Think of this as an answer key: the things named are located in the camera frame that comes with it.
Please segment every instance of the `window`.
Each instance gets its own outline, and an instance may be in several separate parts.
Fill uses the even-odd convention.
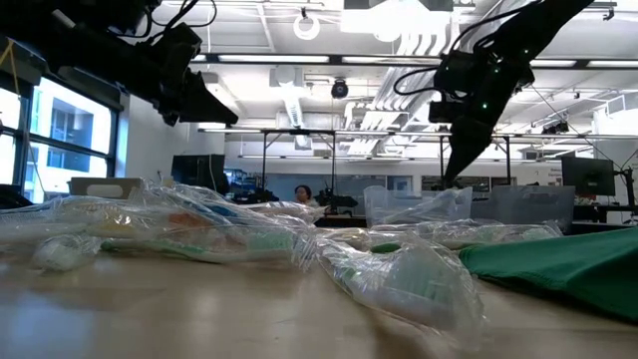
[[[51,159],[57,159],[52,166]],[[78,164],[86,164],[79,169]],[[69,181],[73,177],[105,178],[105,159],[75,153],[44,144],[31,144],[27,160],[24,193],[33,202],[42,202],[69,193]]]
[[[9,136],[0,136],[0,184],[13,183],[13,164],[15,158],[15,139]]]
[[[107,154],[112,120],[109,108],[52,81],[42,79],[34,89],[32,134]]]
[[[114,113],[50,80],[33,89],[24,194],[42,202],[69,193],[73,177],[105,178],[114,162]]]
[[[20,123],[20,97],[4,89],[0,89],[0,121],[2,125],[17,129]]]

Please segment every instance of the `table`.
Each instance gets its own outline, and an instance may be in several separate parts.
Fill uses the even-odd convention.
[[[319,267],[99,257],[39,274],[0,258],[0,357],[635,358],[638,328],[478,289],[490,319],[478,353],[358,305]]]
[[[599,223],[607,222],[607,213],[610,211],[634,211],[636,207],[630,205],[602,205],[602,204],[577,204],[574,206],[574,220],[594,220]]]

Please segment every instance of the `green cloth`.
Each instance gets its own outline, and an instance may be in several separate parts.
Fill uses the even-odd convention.
[[[638,322],[638,228],[475,245],[459,257],[481,279]]]

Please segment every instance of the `cable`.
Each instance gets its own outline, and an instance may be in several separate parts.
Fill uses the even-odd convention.
[[[217,191],[217,183],[215,183],[215,176],[212,174],[212,154],[208,155],[208,171],[210,172],[210,178],[212,179],[212,189]]]
[[[622,164],[622,166],[620,167],[620,169],[621,169],[621,170],[622,170],[622,169],[624,169],[624,168],[625,168],[625,165],[627,165],[627,163],[628,163],[628,162],[630,162],[630,161],[631,161],[631,159],[633,159],[633,158],[634,158],[634,156],[636,155],[636,153],[638,153],[638,150],[634,151],[634,152],[633,152],[633,154],[629,155],[629,158],[627,158],[627,161],[625,161],[625,162]]]
[[[210,26],[215,19],[217,18],[217,4],[215,4],[214,0],[210,0],[210,2],[212,3],[212,9],[214,10],[214,14],[212,14],[212,18],[210,18],[210,20],[208,20],[208,22],[206,22],[205,24],[199,24],[199,25],[189,25],[189,28],[199,28],[199,27],[207,27]]]
[[[175,14],[175,16],[173,16],[172,18],[170,18],[170,20],[168,20],[168,22],[167,22],[167,23],[163,24],[163,23],[161,23],[161,22],[158,22],[156,19],[154,19],[154,18],[153,18],[153,16],[151,16],[151,21],[152,21],[154,24],[156,24],[156,25],[158,25],[158,26],[162,26],[162,27],[170,27],[170,26],[172,26],[170,23],[173,21],[173,19],[174,19],[174,18],[176,18],[177,16],[179,16],[179,14],[181,14],[181,13],[183,12],[183,9],[184,9],[184,7],[185,7],[185,5],[186,5],[186,1],[188,1],[188,0],[183,0],[183,1],[181,2],[181,6],[179,7],[179,11],[177,11],[177,13]]]
[[[553,108],[553,106],[551,106],[551,104],[549,104],[549,102],[547,102],[547,100],[545,100],[545,98],[544,98],[542,95],[540,95],[540,93],[538,92],[538,90],[536,90],[536,88],[535,88],[533,85],[530,85],[530,87],[534,90],[534,92],[538,95],[538,97],[540,97],[540,99],[541,99],[541,100],[542,100],[542,101],[543,101],[543,102],[544,102],[547,106],[549,106],[549,108],[551,109],[551,111],[553,111],[555,114],[558,114],[558,111],[556,111],[556,110]],[[569,128],[571,129],[571,131],[575,132],[575,133],[576,133],[576,135],[580,135],[580,133],[578,133],[578,131],[576,131],[576,129],[574,129],[574,127],[573,127],[573,126],[571,126],[571,124],[569,124],[569,122],[565,121],[565,124],[567,124],[567,126],[569,126]],[[589,140],[588,140],[586,137],[584,137],[584,136],[582,137],[582,139],[583,139],[583,140],[585,140],[585,142],[586,142],[587,144],[589,144],[589,145],[590,145],[590,146],[591,146],[591,147],[592,147],[595,151],[597,151],[600,155],[602,155],[602,157],[604,157],[605,159],[607,159],[607,160],[611,161],[611,163],[612,163],[612,164],[614,164],[615,166],[617,166],[617,167],[618,167],[618,168],[622,171],[622,168],[621,168],[620,166],[618,166],[618,164],[616,164],[613,160],[611,160],[611,159],[610,159],[607,155],[605,155],[602,151],[598,150],[598,148],[597,148],[594,144],[592,144],[592,143],[591,143],[591,141],[589,141]]]
[[[515,15],[515,14],[517,14],[517,13],[523,11],[523,10],[526,10],[526,9],[532,7],[532,6],[538,5],[541,2],[542,2],[541,0],[537,0],[537,1],[534,1],[532,3],[527,4],[525,6],[521,6],[521,7],[517,8],[517,9],[510,10],[510,11],[504,12],[502,14],[499,14],[499,15],[496,15],[496,16],[493,16],[493,17],[490,17],[490,18],[478,21],[477,23],[469,25],[465,30],[463,30],[463,32],[461,34],[459,34],[459,36],[457,37],[455,42],[450,47],[450,51],[454,50],[455,47],[457,46],[457,44],[459,43],[459,41],[463,38],[463,36],[467,35],[468,32],[470,32],[471,30],[473,30],[473,29],[475,29],[477,27],[480,27],[482,25],[488,24],[490,22],[493,22],[493,21],[496,21],[496,20],[500,20],[502,18],[506,18],[506,17],[511,16],[511,15]]]
[[[162,36],[166,31],[170,30],[172,28],[172,26],[174,26],[174,24],[177,23],[177,21],[179,21],[184,15],[186,15],[190,10],[192,10],[192,8],[197,4],[197,2],[199,2],[199,0],[190,0],[190,2],[186,5],[186,1],[187,0],[183,0],[183,2],[181,3],[181,7],[179,9],[179,12],[177,12],[177,14],[175,16],[173,16],[172,19],[170,19],[170,21],[168,21],[168,23],[161,24],[161,23],[158,23],[155,20],[152,20],[155,24],[158,24],[160,26],[164,26],[164,29],[162,31],[152,35],[151,37],[149,37],[149,39],[147,41],[152,43],[156,38],[158,38],[159,36]],[[210,4],[212,5],[212,8],[215,11],[215,13],[212,16],[212,18],[209,21],[207,21],[206,23],[204,23],[204,24],[188,25],[189,28],[192,29],[192,28],[210,26],[210,24],[212,24],[213,21],[215,21],[215,19],[217,18],[217,5],[215,4],[214,0],[210,0]]]
[[[147,14],[147,28],[145,29],[142,35],[119,35],[115,34],[118,37],[130,38],[130,39],[143,39],[146,36],[151,34],[151,28],[153,27],[153,16],[151,16],[151,12],[145,10],[145,14]]]
[[[446,101],[446,92],[444,90],[440,89],[440,88],[437,88],[437,87],[427,87],[427,88],[417,89],[417,90],[408,91],[408,92],[403,92],[403,91],[399,90],[399,85],[405,79],[407,79],[407,78],[409,78],[409,77],[411,77],[413,75],[426,73],[426,72],[430,72],[430,71],[436,71],[437,69],[439,69],[439,67],[419,69],[419,70],[411,71],[411,72],[409,72],[409,73],[407,73],[405,75],[402,75],[399,79],[397,79],[397,81],[395,81],[395,86],[394,86],[395,93],[398,94],[398,95],[401,95],[401,96],[410,96],[410,95],[420,94],[420,93],[423,93],[425,91],[437,91],[437,92],[439,92],[441,94],[442,101],[445,102]]]

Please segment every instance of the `computer monitor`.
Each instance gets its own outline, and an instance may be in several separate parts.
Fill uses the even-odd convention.
[[[609,160],[561,158],[563,185],[576,194],[616,195],[614,164]]]
[[[173,156],[170,175],[179,183],[228,192],[228,178],[223,172],[224,155]]]

